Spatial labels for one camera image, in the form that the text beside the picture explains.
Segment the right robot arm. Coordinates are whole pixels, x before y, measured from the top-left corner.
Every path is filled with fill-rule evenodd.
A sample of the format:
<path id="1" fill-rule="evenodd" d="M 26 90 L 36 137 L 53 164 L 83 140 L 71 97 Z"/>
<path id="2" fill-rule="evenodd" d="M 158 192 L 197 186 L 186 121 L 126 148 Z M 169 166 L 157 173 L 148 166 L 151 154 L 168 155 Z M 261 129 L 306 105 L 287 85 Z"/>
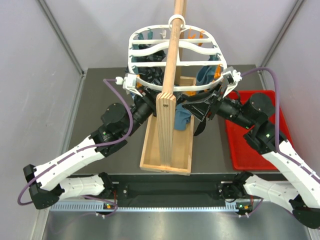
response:
<path id="1" fill-rule="evenodd" d="M 289 182 L 289 187 L 271 183 L 245 171 L 227 185 L 231 198 L 258 197 L 284 208 L 304 226 L 320 227 L 320 178 L 295 151 L 281 131 L 280 109 L 264 92 L 243 98 L 239 92 L 224 97 L 217 90 L 183 96 L 182 108 L 201 121 L 219 116 L 247 132 L 244 141 L 254 152 L 271 163 Z"/>

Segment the blue ribbed sock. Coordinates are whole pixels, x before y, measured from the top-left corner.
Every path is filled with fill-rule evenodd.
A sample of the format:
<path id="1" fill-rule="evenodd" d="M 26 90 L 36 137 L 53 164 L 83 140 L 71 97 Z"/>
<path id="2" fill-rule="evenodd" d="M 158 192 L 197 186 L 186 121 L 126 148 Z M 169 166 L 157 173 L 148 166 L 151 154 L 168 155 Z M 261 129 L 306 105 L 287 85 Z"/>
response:
<path id="1" fill-rule="evenodd" d="M 222 72 L 223 66 L 207 65 L 200 68 L 195 76 L 195 85 L 202 87 L 217 80 Z M 187 124 L 191 122 L 191 117 L 200 121 L 200 126 L 196 129 L 195 135 L 199 135 L 206 127 L 206 114 L 208 113 L 208 104 L 206 98 L 213 92 L 212 89 L 196 91 L 194 95 L 185 94 L 182 100 L 175 108 L 174 129 L 184 131 Z"/>

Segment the white round clip hanger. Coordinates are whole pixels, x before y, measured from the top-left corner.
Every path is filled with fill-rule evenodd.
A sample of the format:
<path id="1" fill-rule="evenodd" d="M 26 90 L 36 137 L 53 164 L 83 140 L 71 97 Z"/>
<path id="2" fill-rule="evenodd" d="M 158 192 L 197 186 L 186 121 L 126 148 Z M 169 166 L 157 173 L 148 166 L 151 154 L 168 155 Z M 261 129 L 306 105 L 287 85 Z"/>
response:
<path id="1" fill-rule="evenodd" d="M 170 38 L 166 39 L 164 36 L 161 39 L 138 38 L 139 34 L 152 30 L 162 30 L 163 33 L 169 30 Z M 204 56 L 217 56 L 218 59 L 184 61 L 180 58 L 180 49 Z M 149 57 L 165 50 L 167 50 L 165 61 L 137 62 L 137 58 Z M 118 84 L 121 84 L 126 91 L 135 94 L 138 93 L 138 83 L 165 93 L 211 89 L 221 82 L 224 75 L 229 72 L 227 70 L 227 61 L 213 35 L 199 27 L 187 25 L 185 18 L 181 14 L 172 15 L 168 20 L 168 24 L 150 25 L 136 30 L 128 40 L 127 66 L 129 73 L 126 74 L 122 83 L 119 82 Z M 216 68 L 221 68 L 222 72 L 214 82 L 202 86 L 174 86 L 176 68 L 190 66 L 215 66 Z M 162 85 L 148 83 L 138 76 L 138 68 L 152 67 L 165 67 L 165 77 Z"/>

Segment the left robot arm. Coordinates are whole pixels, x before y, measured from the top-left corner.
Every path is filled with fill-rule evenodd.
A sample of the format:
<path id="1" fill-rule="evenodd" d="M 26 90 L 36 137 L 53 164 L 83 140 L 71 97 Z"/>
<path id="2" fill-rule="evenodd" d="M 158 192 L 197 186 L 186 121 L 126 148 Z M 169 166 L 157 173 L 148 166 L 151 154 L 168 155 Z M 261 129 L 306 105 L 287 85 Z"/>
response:
<path id="1" fill-rule="evenodd" d="M 36 209 L 73 197 L 106 199 L 113 194 L 114 186 L 107 173 L 87 177 L 74 177 L 73 173 L 123 148 L 127 144 L 123 137 L 131 136 L 156 110 L 156 94 L 152 91 L 136 95 L 133 100 L 131 106 L 118 102 L 109 105 L 101 116 L 102 125 L 74 148 L 45 164 L 23 168 Z"/>

